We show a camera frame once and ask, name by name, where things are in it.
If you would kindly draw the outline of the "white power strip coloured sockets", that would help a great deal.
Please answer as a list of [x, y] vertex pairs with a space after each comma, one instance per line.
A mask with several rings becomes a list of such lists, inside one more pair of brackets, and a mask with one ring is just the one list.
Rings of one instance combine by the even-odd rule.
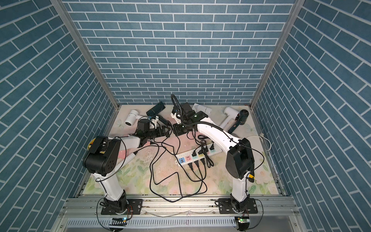
[[[213, 143], [207, 144], [207, 155], [209, 157], [212, 156], [212, 155], [221, 153], [222, 151], [223, 150], [219, 146], [217, 146]], [[186, 165], [188, 163], [192, 163], [196, 160], [200, 160], [202, 158], [205, 158], [205, 155], [202, 151], [202, 148], [199, 147], [197, 149], [192, 149], [192, 150], [177, 154], [175, 163], [178, 166], [183, 166], [183, 165]]]

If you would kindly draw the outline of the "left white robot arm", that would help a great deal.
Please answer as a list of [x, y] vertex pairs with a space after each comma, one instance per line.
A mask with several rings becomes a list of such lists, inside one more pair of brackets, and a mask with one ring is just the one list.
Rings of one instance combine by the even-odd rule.
[[129, 149], [142, 148], [147, 141], [158, 137], [170, 137], [172, 126], [168, 120], [164, 125], [153, 128], [151, 124], [148, 119], [140, 119], [133, 134], [114, 138], [97, 136], [89, 143], [83, 166], [104, 190], [104, 198], [100, 202], [103, 215], [130, 213], [127, 195], [119, 184], [117, 172], [136, 156], [135, 152], [128, 154]]

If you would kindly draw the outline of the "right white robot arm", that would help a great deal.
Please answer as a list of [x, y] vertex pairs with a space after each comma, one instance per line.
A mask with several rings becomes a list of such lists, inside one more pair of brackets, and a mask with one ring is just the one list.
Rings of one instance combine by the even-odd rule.
[[247, 211], [250, 201], [248, 182], [255, 182], [255, 159], [246, 138], [238, 138], [217, 126], [208, 115], [202, 111], [195, 112], [189, 104], [174, 103], [172, 118], [177, 121], [177, 132], [195, 129], [211, 139], [226, 153], [226, 169], [233, 177], [231, 205], [237, 213]]

